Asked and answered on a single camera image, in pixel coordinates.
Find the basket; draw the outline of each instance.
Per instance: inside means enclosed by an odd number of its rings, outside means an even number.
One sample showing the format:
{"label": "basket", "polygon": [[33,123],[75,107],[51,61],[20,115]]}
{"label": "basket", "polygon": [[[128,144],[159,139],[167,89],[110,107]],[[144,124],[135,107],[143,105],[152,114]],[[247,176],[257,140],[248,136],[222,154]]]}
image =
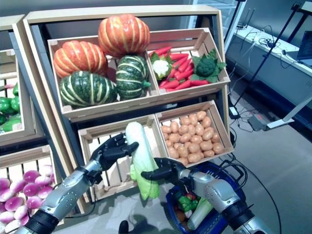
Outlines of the basket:
{"label": "basket", "polygon": [[[239,187],[238,180],[235,179],[232,175],[230,175],[228,172],[222,170],[219,172],[219,169],[221,167],[211,163],[211,162],[204,162],[196,167],[197,170],[210,174],[212,176],[215,176],[217,173],[216,178],[223,179],[227,181],[234,190],[236,190]],[[208,215],[205,217],[205,219],[201,222],[199,227],[189,232],[186,230],[186,228],[183,227],[183,225],[179,222],[175,211],[174,206],[177,204],[177,201],[175,200],[174,194],[180,191],[180,188],[178,186],[174,186],[166,195],[167,199],[167,209],[169,213],[169,217],[172,219],[174,225],[180,229],[180,231],[184,234],[219,234],[222,233],[222,231],[227,227],[226,220],[215,210],[212,209]],[[237,195],[240,197],[241,200],[245,201],[246,197],[242,189],[236,190]]]}

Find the metal pole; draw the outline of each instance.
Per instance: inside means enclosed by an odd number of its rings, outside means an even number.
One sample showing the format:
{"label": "metal pole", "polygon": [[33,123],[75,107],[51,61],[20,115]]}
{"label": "metal pole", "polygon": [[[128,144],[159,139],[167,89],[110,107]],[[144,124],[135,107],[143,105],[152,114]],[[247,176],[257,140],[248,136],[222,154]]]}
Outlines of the metal pole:
{"label": "metal pole", "polygon": [[285,23],[282,31],[279,33],[278,37],[276,38],[273,46],[271,47],[271,49],[268,51],[268,53],[266,55],[264,55],[264,59],[262,60],[260,66],[258,67],[258,69],[256,70],[256,72],[254,73],[253,77],[251,78],[251,80],[249,81],[249,83],[246,85],[245,89],[243,90],[243,92],[241,93],[241,95],[239,96],[239,98],[237,99],[236,103],[234,104],[234,106],[237,105],[237,103],[239,102],[239,100],[242,98],[242,96],[245,94],[247,88],[249,87],[249,85],[252,83],[252,81],[255,79],[255,77],[258,75],[260,69],[262,68],[263,64],[266,62],[266,60],[268,59],[269,55],[271,54],[273,48],[275,48],[278,40],[281,38],[281,36],[283,35],[286,27],[288,26],[289,22],[292,20],[293,16],[295,15],[296,11],[299,9],[300,4],[295,4],[292,6],[292,14],[290,15],[290,17],[288,18],[287,22]]}

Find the black cable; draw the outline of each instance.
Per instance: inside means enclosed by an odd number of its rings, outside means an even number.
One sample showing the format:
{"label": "black cable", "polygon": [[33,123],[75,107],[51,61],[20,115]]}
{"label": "black cable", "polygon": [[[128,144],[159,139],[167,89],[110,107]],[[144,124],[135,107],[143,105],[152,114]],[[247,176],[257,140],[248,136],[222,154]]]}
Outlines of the black cable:
{"label": "black cable", "polygon": [[94,187],[93,187],[93,194],[94,194],[93,208],[92,208],[92,210],[91,210],[89,213],[87,213],[87,214],[82,214],[82,215],[77,215],[77,216],[65,217],[65,218],[82,218],[82,217],[86,217],[86,216],[92,214],[92,212],[95,210],[96,204],[97,204],[96,190],[95,190]]}
{"label": "black cable", "polygon": [[271,198],[271,200],[272,200],[272,202],[273,202],[273,204],[274,204],[274,207],[275,207],[275,209],[276,209],[276,213],[277,213],[278,225],[279,225],[279,233],[282,234],[281,217],[280,217],[279,210],[278,210],[278,207],[277,207],[277,205],[276,205],[276,202],[274,201],[274,199],[273,199],[271,193],[270,193],[269,190],[264,186],[264,184],[261,182],[261,180],[255,175],[255,173],[253,173],[248,167],[246,167],[241,161],[239,161],[233,153],[231,153],[231,154],[232,154],[232,156],[234,157],[234,160],[236,160],[236,161],[237,161],[238,163],[240,163],[243,167],[245,167],[246,170],[249,171],[249,173],[251,173],[251,174],[255,177],[256,180],[258,180],[258,182],[261,184],[261,186],[265,189],[265,191],[266,191],[266,192],[268,193],[268,195],[270,196],[270,198]]}

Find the wall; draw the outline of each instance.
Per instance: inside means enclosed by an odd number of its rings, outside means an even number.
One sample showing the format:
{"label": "wall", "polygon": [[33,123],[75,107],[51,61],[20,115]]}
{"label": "wall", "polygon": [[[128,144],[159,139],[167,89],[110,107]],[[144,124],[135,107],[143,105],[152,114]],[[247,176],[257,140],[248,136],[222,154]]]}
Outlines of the wall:
{"label": "wall", "polygon": [[[273,35],[277,37],[287,19],[291,15],[291,7],[295,2],[303,4],[305,0],[247,0],[241,21],[245,19],[249,8],[251,11],[255,8],[255,12],[249,25],[258,29],[261,29],[266,25],[271,25],[273,29]],[[282,40],[287,40],[301,17],[302,13],[296,13],[294,15],[282,36]],[[291,41],[292,44],[298,47],[300,46],[304,31],[312,30],[311,21],[312,16],[309,16]],[[265,31],[267,33],[270,32],[270,28],[266,27]]]}

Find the robotic hand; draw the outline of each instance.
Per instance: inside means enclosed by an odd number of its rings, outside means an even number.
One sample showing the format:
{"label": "robotic hand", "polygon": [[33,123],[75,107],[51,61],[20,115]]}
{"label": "robotic hand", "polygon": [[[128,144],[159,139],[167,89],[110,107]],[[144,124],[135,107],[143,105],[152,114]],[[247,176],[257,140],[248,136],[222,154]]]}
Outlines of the robotic hand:
{"label": "robotic hand", "polygon": [[247,204],[239,198],[225,180],[215,179],[199,171],[190,171],[182,163],[169,158],[155,158],[155,161],[159,168],[152,172],[142,172],[141,175],[144,178],[165,179],[174,185],[184,186],[197,196],[206,198],[227,220],[234,234],[272,233],[254,216]]}
{"label": "robotic hand", "polygon": [[130,156],[137,147],[137,142],[127,145],[124,134],[108,139],[92,153],[87,165],[76,168],[48,195],[40,209],[16,234],[50,234],[90,186],[102,181],[102,171],[108,170],[118,158]]}

